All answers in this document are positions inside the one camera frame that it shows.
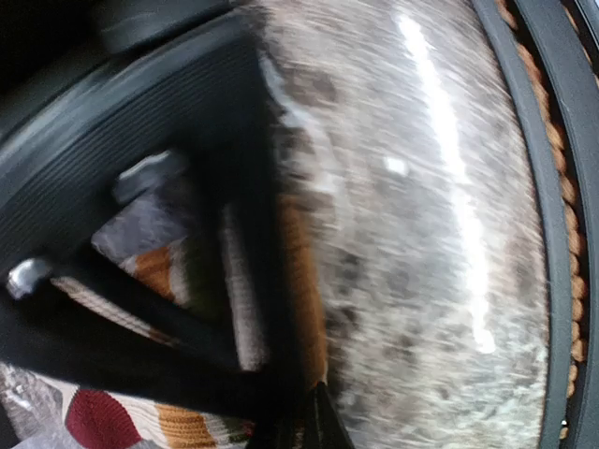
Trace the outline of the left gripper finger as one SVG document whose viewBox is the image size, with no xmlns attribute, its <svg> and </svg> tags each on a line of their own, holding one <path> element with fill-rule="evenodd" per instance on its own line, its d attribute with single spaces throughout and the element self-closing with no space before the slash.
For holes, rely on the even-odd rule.
<svg viewBox="0 0 599 449">
<path fill-rule="evenodd" d="M 303 447 L 305 449 L 354 449 L 327 385 L 319 382 L 309 393 L 304 409 Z"/>
</svg>

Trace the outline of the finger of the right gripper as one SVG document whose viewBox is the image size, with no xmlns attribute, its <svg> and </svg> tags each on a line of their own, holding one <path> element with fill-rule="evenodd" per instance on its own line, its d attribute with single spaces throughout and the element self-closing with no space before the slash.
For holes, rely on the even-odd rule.
<svg viewBox="0 0 599 449">
<path fill-rule="evenodd" d="M 1 358 L 242 418 L 300 400 L 266 87 L 236 13 L 109 16 L 1 100 Z"/>
</svg>

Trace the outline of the striped brown beige sock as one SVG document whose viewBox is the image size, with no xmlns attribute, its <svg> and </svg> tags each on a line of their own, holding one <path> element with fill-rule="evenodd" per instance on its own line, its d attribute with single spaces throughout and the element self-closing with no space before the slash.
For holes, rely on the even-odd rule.
<svg viewBox="0 0 599 449">
<path fill-rule="evenodd" d="M 230 337 L 237 369 L 266 346 L 232 208 L 213 233 L 203 204 L 179 189 L 136 199 L 95 235 L 80 262 L 38 289 L 1 296 L 1 348 L 38 349 L 57 369 L 28 375 L 24 398 L 49 407 L 82 448 L 230 448 L 252 427 L 196 404 Z"/>
</svg>

